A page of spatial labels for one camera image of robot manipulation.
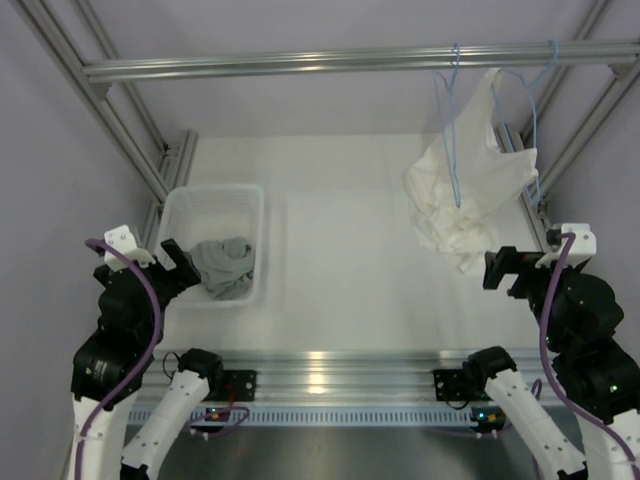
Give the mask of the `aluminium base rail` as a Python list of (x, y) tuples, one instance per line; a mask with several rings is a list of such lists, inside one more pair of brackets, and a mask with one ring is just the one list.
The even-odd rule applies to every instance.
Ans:
[(256, 372), (254, 403), (264, 406), (435, 404), (433, 371), (454, 369), (469, 350), (228, 351), (227, 369)]

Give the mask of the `grey tank top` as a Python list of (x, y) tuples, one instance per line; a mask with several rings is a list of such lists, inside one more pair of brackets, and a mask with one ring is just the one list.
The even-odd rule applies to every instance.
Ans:
[(191, 249), (201, 285), (214, 301), (240, 300), (253, 286), (255, 252), (245, 237), (207, 240)]

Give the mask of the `aluminium frame rail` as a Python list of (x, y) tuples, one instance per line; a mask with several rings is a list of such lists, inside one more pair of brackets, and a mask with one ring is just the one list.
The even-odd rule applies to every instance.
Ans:
[(82, 68), (95, 84), (347, 72), (546, 67), (633, 63), (639, 41), (546, 41), (507, 45), (404, 47), (186, 58), (91, 61)]

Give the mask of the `white plastic basket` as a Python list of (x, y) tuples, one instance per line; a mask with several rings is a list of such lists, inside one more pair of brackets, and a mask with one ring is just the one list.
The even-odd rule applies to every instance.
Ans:
[(257, 185), (180, 187), (163, 209), (157, 242), (175, 241), (201, 282), (170, 302), (180, 309), (244, 307), (258, 292), (264, 191)]

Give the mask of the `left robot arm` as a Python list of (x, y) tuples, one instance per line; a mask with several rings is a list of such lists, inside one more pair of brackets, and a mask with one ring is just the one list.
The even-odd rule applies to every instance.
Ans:
[(129, 414), (163, 336), (165, 309), (201, 277), (173, 239), (161, 244), (172, 269), (157, 258), (138, 260), (104, 240), (86, 244), (102, 256), (113, 255), (123, 267), (103, 264), (94, 271), (103, 287), (100, 314), (96, 330), (73, 358), (74, 443), (67, 476), (154, 479), (194, 408), (219, 397), (226, 386), (219, 355), (188, 350), (179, 356), (170, 385), (138, 438), (124, 440)]

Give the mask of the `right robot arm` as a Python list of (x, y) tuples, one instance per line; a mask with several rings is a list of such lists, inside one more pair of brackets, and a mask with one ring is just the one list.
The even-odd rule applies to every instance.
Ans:
[(539, 266), (541, 254), (503, 247), (485, 255), (483, 287), (511, 274), (507, 294), (527, 301), (539, 326), (539, 353), (549, 387), (577, 417), (575, 448), (538, 403), (515, 361), (499, 346), (463, 364), (467, 389), (506, 415), (545, 479), (636, 479), (639, 476), (639, 365), (616, 342), (624, 318), (612, 287), (566, 266)]

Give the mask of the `white shirt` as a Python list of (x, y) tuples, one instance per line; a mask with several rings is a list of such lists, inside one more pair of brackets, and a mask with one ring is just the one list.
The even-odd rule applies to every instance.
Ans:
[(496, 138), (496, 100), (505, 73), (488, 70), (466, 105), (456, 109), (461, 207), (454, 204), (441, 133), (403, 178), (419, 245), (466, 275), (481, 274), (484, 254), (499, 248), (499, 211), (539, 178), (535, 147), (505, 153)]

